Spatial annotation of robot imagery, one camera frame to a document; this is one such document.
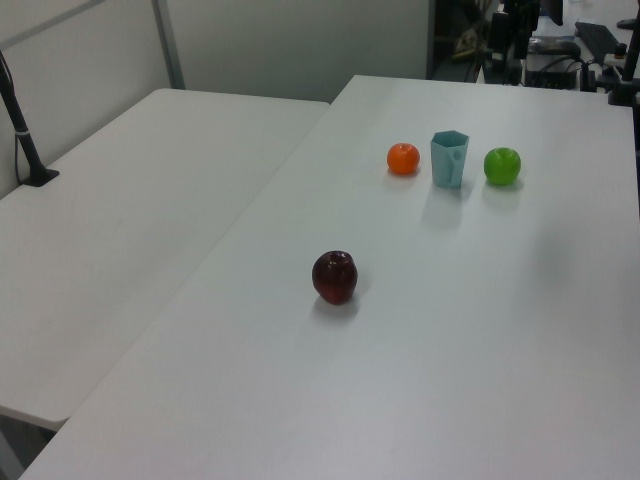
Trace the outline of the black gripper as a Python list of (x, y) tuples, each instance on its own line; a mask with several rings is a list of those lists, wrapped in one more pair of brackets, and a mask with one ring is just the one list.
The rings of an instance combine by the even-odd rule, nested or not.
[(530, 0), (503, 1), (502, 9), (493, 13), (489, 30), (488, 48), (491, 54), (491, 72), (503, 75), (505, 55), (513, 53), (508, 62), (508, 83), (521, 84), (523, 62), (528, 54), (532, 32), (537, 29), (540, 2)]

